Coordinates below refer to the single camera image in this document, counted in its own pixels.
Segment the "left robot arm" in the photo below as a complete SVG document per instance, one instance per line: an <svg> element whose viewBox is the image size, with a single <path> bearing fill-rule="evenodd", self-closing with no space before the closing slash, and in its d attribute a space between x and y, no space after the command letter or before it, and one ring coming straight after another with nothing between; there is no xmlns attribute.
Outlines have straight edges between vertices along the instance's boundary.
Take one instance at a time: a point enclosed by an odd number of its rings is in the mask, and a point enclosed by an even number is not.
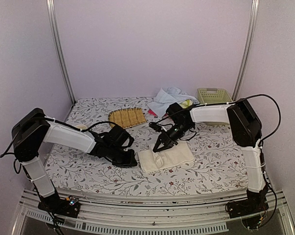
<svg viewBox="0 0 295 235"><path fill-rule="evenodd" d="M55 186L39 158L43 142L67 146L107 159L114 166L137 166L135 152L130 148L134 138L117 124L113 124L109 132L99 134L90 128L77 128L47 117L42 109L35 108L12 128L11 134L16 159L52 212L60 212L64 205L62 199L56 196Z"/></svg>

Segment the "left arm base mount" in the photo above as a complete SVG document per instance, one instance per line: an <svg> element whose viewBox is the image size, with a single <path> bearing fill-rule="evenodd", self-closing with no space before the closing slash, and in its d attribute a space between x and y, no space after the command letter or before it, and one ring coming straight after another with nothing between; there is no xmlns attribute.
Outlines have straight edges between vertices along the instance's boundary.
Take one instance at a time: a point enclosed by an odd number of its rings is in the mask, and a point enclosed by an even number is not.
<svg viewBox="0 0 295 235"><path fill-rule="evenodd" d="M34 189L40 199L38 209L49 212L52 215L57 214L71 218L78 217L81 204L77 201L72 203L72 196L69 196L68 199L62 199L54 185L53 193L47 197L43 197L36 186L34 186Z"/></svg>

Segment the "cream towel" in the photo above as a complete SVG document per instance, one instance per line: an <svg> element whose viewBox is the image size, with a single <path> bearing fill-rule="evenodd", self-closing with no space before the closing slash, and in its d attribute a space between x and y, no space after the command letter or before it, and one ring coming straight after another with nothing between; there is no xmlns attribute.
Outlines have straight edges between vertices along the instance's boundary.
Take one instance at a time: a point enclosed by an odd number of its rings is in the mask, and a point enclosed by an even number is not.
<svg viewBox="0 0 295 235"><path fill-rule="evenodd" d="M188 144L179 141L174 147L154 153L152 148L138 152L138 159L144 173L158 171L166 168L190 163L195 160Z"/></svg>

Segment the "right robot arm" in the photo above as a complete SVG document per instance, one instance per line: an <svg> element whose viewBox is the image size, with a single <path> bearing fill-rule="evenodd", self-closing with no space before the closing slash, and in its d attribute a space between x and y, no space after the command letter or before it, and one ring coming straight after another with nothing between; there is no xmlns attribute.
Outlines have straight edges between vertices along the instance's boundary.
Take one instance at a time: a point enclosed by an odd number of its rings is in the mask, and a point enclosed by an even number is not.
<svg viewBox="0 0 295 235"><path fill-rule="evenodd" d="M178 103L171 104L166 114L174 122L166 130L159 122L151 122L149 126L160 135L153 147L153 152L161 152L172 148L186 131L200 122L222 122L230 125L232 138L240 147L245 158L248 189L247 198L230 201L226 211L231 218L265 211L269 208L266 194L270 190L265 176L265 160L262 152L264 140L262 123L248 101L241 98L237 101L215 104L195 104L182 108Z"/></svg>

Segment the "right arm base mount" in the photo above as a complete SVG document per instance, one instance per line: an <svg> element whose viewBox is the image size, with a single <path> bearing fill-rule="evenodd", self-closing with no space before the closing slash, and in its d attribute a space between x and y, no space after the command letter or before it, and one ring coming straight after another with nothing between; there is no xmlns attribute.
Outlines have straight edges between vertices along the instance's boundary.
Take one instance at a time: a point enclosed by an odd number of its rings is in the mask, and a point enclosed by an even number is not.
<svg viewBox="0 0 295 235"><path fill-rule="evenodd" d="M269 187L265 184L259 192L252 192L247 189L247 199L239 201L228 201L225 210L230 218L251 215L253 213L266 211L269 206L266 199Z"/></svg>

